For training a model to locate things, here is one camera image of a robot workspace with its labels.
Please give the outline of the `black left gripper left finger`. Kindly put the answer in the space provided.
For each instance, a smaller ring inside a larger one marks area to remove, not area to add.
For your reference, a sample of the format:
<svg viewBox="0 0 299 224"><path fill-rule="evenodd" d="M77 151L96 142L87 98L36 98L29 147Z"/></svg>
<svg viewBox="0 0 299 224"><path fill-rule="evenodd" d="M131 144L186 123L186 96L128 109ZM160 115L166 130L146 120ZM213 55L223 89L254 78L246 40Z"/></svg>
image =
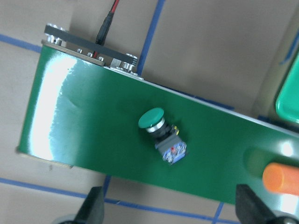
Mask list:
<svg viewBox="0 0 299 224"><path fill-rule="evenodd" d="M74 218L76 224L101 224L104 220L103 187L92 187Z"/></svg>

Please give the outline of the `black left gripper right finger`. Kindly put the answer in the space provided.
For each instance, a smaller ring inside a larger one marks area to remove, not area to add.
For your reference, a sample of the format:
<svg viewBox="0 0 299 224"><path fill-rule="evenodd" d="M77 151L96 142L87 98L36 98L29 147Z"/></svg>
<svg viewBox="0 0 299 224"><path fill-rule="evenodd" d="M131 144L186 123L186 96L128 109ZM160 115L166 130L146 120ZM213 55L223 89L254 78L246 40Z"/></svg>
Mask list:
<svg viewBox="0 0 299 224"><path fill-rule="evenodd" d="M277 216L247 184L238 184L235 213L241 224L274 224Z"/></svg>

